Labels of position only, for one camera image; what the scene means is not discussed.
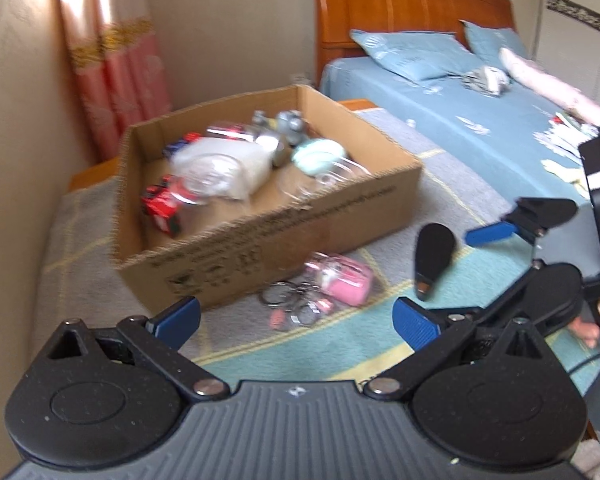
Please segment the pink bottle keychain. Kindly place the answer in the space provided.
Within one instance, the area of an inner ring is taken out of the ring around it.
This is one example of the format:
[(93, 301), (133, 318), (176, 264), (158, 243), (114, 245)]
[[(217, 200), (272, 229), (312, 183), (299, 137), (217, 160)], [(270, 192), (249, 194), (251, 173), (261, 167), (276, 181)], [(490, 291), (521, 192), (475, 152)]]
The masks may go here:
[(268, 326), (286, 332), (294, 327), (312, 327), (341, 307), (362, 307), (374, 281), (373, 271), (365, 263), (314, 252), (298, 281), (272, 283), (258, 297), (271, 309)]

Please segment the red toy car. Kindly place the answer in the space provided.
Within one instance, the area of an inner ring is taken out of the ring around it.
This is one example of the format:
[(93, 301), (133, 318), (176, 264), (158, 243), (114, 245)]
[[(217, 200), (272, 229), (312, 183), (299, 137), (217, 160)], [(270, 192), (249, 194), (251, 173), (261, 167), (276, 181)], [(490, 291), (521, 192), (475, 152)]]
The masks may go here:
[(148, 185), (140, 194), (140, 206), (159, 231), (176, 237), (182, 232), (181, 203), (169, 190), (171, 181), (172, 176), (165, 174), (159, 182)]

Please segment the white plastic bottle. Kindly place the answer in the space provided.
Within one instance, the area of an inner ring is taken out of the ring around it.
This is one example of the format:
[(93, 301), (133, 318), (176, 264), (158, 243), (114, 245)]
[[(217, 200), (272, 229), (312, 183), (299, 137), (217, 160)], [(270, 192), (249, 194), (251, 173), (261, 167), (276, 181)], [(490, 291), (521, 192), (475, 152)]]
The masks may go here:
[(178, 192), (194, 200), (249, 200), (271, 177), (277, 155), (276, 138), (248, 142), (202, 136), (171, 156), (171, 174)]

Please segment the clear square plastic container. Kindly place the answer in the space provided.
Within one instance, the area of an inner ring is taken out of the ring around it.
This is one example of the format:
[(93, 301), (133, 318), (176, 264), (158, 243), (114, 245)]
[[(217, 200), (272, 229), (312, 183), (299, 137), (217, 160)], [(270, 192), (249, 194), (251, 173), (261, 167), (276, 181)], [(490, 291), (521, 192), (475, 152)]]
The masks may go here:
[(283, 198), (308, 200), (318, 193), (332, 191), (340, 184), (368, 176), (370, 172), (364, 166), (348, 158), (338, 158), (315, 174), (305, 174), (296, 165), (289, 164), (279, 170), (276, 186)]

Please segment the black cube toy red buttons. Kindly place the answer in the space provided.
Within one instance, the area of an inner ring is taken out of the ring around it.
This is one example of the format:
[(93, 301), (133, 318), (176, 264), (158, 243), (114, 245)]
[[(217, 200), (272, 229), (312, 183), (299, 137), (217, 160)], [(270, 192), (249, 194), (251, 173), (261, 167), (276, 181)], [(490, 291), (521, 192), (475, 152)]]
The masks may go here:
[(171, 159), (179, 150), (186, 148), (189, 144), (197, 142), (201, 138), (200, 133), (189, 132), (181, 136), (177, 141), (166, 144), (162, 150), (163, 157)]

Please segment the grey cat figurine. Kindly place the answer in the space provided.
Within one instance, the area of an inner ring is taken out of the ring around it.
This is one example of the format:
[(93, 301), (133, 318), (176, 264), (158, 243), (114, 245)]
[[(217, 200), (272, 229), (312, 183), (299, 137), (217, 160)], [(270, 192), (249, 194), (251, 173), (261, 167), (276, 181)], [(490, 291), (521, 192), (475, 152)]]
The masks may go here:
[(309, 124), (300, 110), (282, 110), (268, 117), (264, 110), (256, 110), (251, 122), (254, 126), (277, 132), (293, 148), (309, 139)]

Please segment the gold capsule jar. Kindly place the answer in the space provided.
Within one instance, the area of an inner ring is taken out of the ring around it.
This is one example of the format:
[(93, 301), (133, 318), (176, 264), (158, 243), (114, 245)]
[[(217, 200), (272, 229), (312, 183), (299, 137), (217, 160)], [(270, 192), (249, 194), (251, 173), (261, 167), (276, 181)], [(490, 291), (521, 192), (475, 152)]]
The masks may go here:
[(286, 136), (268, 128), (241, 124), (240, 122), (214, 122), (206, 135), (225, 140), (245, 141), (257, 145), (268, 154), (272, 166), (279, 168), (289, 162), (291, 148)]

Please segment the correction tape dispenser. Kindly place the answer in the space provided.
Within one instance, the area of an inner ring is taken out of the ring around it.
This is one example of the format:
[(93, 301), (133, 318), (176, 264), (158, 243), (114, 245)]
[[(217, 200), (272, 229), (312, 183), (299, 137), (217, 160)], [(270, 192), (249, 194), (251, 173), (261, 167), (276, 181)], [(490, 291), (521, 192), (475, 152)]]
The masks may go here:
[(450, 266), (455, 249), (455, 235), (447, 226), (428, 223), (419, 230), (414, 257), (414, 281), (419, 300), (427, 300), (436, 281)]

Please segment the clear round plastic jar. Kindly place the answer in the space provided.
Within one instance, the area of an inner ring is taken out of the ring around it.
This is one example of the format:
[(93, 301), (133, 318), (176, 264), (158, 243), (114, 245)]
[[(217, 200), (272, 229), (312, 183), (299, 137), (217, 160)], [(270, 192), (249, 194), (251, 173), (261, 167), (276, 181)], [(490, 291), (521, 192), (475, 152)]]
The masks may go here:
[(245, 200), (244, 166), (232, 156), (202, 154), (180, 162), (172, 170), (169, 190), (184, 204), (202, 205), (212, 198)]

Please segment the brown cardboard box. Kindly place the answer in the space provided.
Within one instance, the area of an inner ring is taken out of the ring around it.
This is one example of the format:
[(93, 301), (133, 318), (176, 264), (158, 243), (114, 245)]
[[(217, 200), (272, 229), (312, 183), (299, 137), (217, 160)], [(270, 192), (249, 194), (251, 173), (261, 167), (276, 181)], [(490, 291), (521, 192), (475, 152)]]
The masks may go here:
[[(304, 200), (270, 177), (245, 203), (188, 211), (177, 237), (143, 215), (140, 194), (168, 171), (162, 150), (218, 119), (246, 122), (256, 110), (300, 110), (313, 133), (340, 143), (366, 173)], [(157, 312), (193, 295), (206, 309), (295, 274), (312, 252), (343, 254), (405, 228), (422, 162), (380, 129), (308, 86), (229, 96), (126, 130), (112, 216), (111, 263), (140, 302)]]

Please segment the crumpled grey cloth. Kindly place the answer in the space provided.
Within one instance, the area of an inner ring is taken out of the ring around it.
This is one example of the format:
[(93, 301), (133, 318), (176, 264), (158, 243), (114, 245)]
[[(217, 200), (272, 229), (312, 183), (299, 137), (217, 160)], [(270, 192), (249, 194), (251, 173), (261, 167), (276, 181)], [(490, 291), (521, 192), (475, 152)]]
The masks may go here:
[(462, 77), (462, 84), (485, 96), (500, 96), (509, 88), (510, 80), (499, 68), (485, 65), (466, 73)]

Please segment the pink blanket roll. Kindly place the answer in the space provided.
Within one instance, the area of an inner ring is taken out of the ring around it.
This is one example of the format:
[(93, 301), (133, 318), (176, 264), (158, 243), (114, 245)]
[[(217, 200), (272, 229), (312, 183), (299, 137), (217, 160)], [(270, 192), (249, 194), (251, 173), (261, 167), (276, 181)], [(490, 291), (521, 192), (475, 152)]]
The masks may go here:
[(506, 72), (523, 86), (552, 101), (564, 110), (571, 110), (589, 124), (600, 127), (600, 104), (579, 89), (547, 73), (535, 62), (522, 58), (509, 48), (498, 52)]

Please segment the blue pillow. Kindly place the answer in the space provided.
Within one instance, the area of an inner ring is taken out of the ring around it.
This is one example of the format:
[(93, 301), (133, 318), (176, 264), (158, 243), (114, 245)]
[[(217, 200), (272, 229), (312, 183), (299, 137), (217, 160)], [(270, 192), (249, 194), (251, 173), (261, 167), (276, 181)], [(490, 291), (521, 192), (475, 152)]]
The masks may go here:
[(528, 58), (524, 43), (512, 28), (483, 27), (468, 21), (463, 21), (463, 25), (470, 50), (487, 66), (505, 70), (500, 58), (501, 48), (507, 48), (522, 58)]
[(351, 29), (350, 38), (382, 68), (413, 82), (463, 76), (483, 66), (452, 32)]

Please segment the wooden bed headboard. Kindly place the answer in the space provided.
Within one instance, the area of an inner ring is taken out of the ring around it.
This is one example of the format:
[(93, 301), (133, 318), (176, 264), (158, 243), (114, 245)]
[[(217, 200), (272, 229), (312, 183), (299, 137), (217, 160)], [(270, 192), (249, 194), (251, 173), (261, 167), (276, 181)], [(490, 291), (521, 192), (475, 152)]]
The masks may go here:
[(450, 32), (468, 47), (466, 21), (487, 28), (515, 29), (510, 0), (315, 0), (316, 76), (340, 58), (365, 51), (350, 37), (364, 32)]

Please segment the pink curtain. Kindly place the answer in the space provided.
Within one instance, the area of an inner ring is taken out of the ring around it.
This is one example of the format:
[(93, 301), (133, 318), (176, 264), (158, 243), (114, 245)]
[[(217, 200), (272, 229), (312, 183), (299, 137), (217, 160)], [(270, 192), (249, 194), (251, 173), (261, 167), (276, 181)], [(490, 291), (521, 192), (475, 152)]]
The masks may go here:
[(102, 159), (125, 130), (172, 110), (148, 0), (59, 0), (71, 68)]

